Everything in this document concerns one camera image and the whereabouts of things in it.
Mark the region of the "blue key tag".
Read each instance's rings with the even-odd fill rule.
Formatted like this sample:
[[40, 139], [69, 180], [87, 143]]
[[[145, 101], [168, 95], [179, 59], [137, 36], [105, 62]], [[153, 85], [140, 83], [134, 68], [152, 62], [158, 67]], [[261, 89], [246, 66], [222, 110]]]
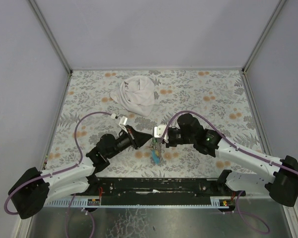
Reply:
[[161, 160], [161, 152], [158, 150], [152, 150], [151, 155], [152, 155], [152, 159], [153, 159], [154, 163], [156, 165], [158, 165]]

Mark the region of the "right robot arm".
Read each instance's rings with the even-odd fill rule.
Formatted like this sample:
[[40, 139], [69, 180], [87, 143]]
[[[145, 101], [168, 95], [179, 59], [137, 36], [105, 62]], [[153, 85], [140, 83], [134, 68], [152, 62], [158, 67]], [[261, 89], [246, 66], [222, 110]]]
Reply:
[[190, 144], [201, 154], [228, 160], [250, 170], [251, 174], [223, 172], [229, 189], [250, 194], [267, 194], [274, 201], [293, 207], [298, 198], [298, 161], [292, 156], [281, 159], [242, 146], [223, 135], [215, 126], [204, 128], [201, 115], [181, 111], [174, 116], [177, 127], [170, 124], [153, 129], [154, 137], [166, 147]]

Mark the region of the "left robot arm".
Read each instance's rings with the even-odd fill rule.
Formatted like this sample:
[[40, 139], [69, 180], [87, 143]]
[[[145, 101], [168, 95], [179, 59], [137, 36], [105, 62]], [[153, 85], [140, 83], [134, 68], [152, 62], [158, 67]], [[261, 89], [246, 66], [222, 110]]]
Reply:
[[139, 149], [151, 139], [151, 134], [138, 132], [127, 125], [118, 137], [101, 136], [79, 162], [57, 169], [39, 171], [32, 167], [26, 170], [8, 192], [8, 201], [16, 208], [13, 215], [28, 219], [50, 201], [86, 192], [96, 179], [96, 173], [107, 168], [111, 158], [130, 147]]

